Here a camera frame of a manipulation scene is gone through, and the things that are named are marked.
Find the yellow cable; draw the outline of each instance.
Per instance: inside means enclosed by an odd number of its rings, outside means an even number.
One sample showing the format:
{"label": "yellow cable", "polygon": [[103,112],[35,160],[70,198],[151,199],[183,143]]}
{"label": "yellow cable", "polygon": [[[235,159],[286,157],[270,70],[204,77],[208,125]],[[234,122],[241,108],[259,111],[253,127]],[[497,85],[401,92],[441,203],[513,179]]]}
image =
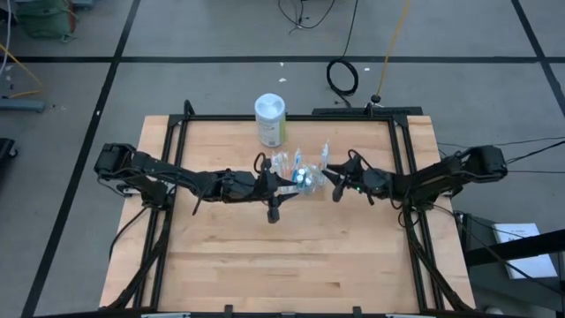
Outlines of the yellow cable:
{"label": "yellow cable", "polygon": [[[29,71],[25,65],[23,65],[20,61],[18,61],[18,59],[14,55],[12,55],[10,53],[10,51],[7,48],[4,47],[4,45],[2,45],[2,43],[0,43],[0,49],[2,49],[2,51],[4,51],[8,55],[8,57],[10,57],[14,62],[16,62],[16,64],[18,64],[19,67],[24,69],[24,71],[26,71],[26,73],[29,76],[31,76],[35,80],[35,82],[37,82],[37,84],[40,87],[43,87],[43,83],[41,83],[41,81],[37,78],[37,76],[35,76],[35,74],[33,72]],[[33,95],[33,94],[37,94],[37,93],[40,93],[40,92],[41,92],[41,90],[38,89],[38,90],[34,90],[34,91],[29,91],[29,92],[17,93],[17,94],[9,96],[8,98],[20,97],[20,96],[25,96],[25,95]]]}
{"label": "yellow cable", "polygon": [[387,56],[385,57],[385,63],[382,66],[382,73],[380,74],[380,81],[379,81],[379,88],[377,89],[377,96],[380,96],[380,89],[382,88],[382,83],[385,81],[385,75],[387,74],[387,66],[388,66],[388,58],[392,53],[392,48],[395,46],[396,38],[400,33],[400,29],[403,27],[404,19],[406,19],[406,13],[408,13],[408,8],[410,7],[410,0],[406,0],[406,4],[403,8],[403,14],[400,16],[400,20],[398,20],[398,24],[396,25],[395,33],[392,36],[392,40],[388,45]]}

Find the white paper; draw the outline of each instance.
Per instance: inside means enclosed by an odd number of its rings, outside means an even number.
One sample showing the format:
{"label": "white paper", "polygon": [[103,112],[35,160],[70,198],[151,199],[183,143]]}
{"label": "white paper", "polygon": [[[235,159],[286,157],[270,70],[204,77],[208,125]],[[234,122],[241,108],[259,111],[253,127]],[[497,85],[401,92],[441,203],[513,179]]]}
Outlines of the white paper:
{"label": "white paper", "polygon": [[[506,243],[511,240],[521,239],[520,237],[527,238],[539,235],[539,230],[535,223],[500,223],[493,224],[493,228],[499,230],[494,231],[494,236],[498,243]],[[557,272],[555,271],[555,267],[548,254],[528,257],[520,260],[512,260],[508,261],[508,263],[534,278],[557,277]],[[508,275],[511,279],[525,278],[522,274],[508,266],[506,267],[506,270],[508,271]]]}

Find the small bottle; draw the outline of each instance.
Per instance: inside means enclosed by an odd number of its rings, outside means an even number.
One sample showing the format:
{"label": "small bottle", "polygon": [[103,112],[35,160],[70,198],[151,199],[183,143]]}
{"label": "small bottle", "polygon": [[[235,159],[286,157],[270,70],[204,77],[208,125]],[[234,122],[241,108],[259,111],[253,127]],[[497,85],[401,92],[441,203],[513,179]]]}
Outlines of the small bottle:
{"label": "small bottle", "polygon": [[304,187],[304,175],[297,175],[297,189],[302,189]]}
{"label": "small bottle", "polygon": [[304,180],[304,193],[310,194],[312,193],[312,190],[313,190],[312,180],[310,178],[306,178]]}

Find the black floor tape line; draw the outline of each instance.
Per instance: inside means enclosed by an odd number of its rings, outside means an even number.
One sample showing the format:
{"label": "black floor tape line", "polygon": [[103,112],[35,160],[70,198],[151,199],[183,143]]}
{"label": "black floor tape line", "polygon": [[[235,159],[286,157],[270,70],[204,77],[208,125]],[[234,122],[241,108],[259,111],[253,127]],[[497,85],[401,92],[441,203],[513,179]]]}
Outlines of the black floor tape line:
{"label": "black floor tape line", "polygon": [[544,54],[541,45],[539,45],[538,38],[533,33],[533,29],[531,28],[530,21],[528,21],[528,18],[526,17],[526,14],[524,12],[524,8],[520,4],[520,2],[518,0],[512,0],[512,5],[514,6],[514,9],[516,10],[516,14],[520,19],[520,23],[522,23],[522,27],[524,28],[524,31],[528,36],[528,40],[530,40],[531,47],[533,48],[533,51],[536,53],[536,57],[539,59],[539,63],[541,64],[541,68],[544,71],[544,74],[546,75],[546,79],[547,82],[549,83],[549,87],[554,92],[555,100],[559,104],[559,108],[561,108],[561,112],[563,113],[563,116],[565,116],[565,95],[563,95],[563,90],[561,88],[561,85],[557,80],[557,78],[555,77],[554,71],[551,69],[551,65],[549,64],[549,61],[551,61],[552,58],[549,59],[546,58],[546,55]]}
{"label": "black floor tape line", "polygon": [[[119,63],[213,64],[213,63],[328,63],[334,56],[241,57],[121,57]],[[565,57],[544,57],[548,63],[565,63]],[[18,57],[22,63],[112,63],[114,57]],[[384,56],[347,57],[352,63],[383,63]],[[533,64],[539,57],[390,57],[389,63],[414,64]]]}
{"label": "black floor tape line", "polygon": [[106,79],[104,80],[102,91],[100,92],[100,96],[98,97],[98,102],[96,103],[96,107],[94,108],[92,119],[90,120],[90,124],[88,125],[85,139],[82,143],[82,147],[80,148],[79,157],[77,159],[77,162],[75,163],[74,169],[72,170],[71,180],[69,182],[69,185],[67,186],[66,192],[64,193],[63,203],[61,204],[61,208],[59,209],[59,212],[56,216],[55,225],[53,226],[53,230],[51,231],[51,234],[49,236],[49,241],[47,243],[47,246],[45,247],[45,252],[43,252],[43,256],[41,258],[39,268],[37,269],[37,273],[35,274],[32,287],[29,291],[29,294],[27,295],[26,304],[24,305],[24,309],[21,314],[21,316],[24,318],[34,316],[35,309],[37,308],[37,304],[39,303],[41,292],[43,291],[43,286],[45,285],[45,281],[47,280],[47,276],[51,268],[51,263],[53,262],[55,253],[57,251],[57,246],[59,244],[61,236],[63,235],[64,224],[67,222],[69,212],[71,211],[72,201],[74,200],[77,188],[79,187],[80,177],[82,176],[82,172],[85,169],[85,165],[87,163],[88,153],[90,152],[90,148],[92,147],[96,129],[98,128],[98,124],[100,123],[100,118],[102,117],[104,106],[106,105],[106,101],[108,100],[109,91],[112,88],[112,83],[114,82],[114,78],[116,77],[116,71],[119,65],[120,57],[124,53],[125,44],[132,30],[132,24],[135,20],[135,15],[137,14],[139,8],[139,2],[140,0],[133,1],[132,7],[127,16],[127,20],[125,21],[122,35],[120,36],[120,40],[116,47],[116,52],[114,53],[108,74],[106,75]]}

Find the clear plastic bag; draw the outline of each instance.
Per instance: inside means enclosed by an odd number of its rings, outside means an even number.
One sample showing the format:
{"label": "clear plastic bag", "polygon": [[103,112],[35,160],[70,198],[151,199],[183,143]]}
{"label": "clear plastic bag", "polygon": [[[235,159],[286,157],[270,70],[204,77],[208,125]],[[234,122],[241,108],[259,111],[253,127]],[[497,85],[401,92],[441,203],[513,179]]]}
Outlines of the clear plastic bag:
{"label": "clear plastic bag", "polygon": [[326,176],[322,170],[328,166],[329,160],[329,140],[322,146],[319,162],[306,163],[302,160],[302,150],[297,148],[294,154],[294,161],[289,160],[289,153],[273,153],[271,156],[272,170],[281,178],[291,180],[297,184],[294,186],[280,187],[281,193],[300,193],[311,195],[323,189],[326,183]]}

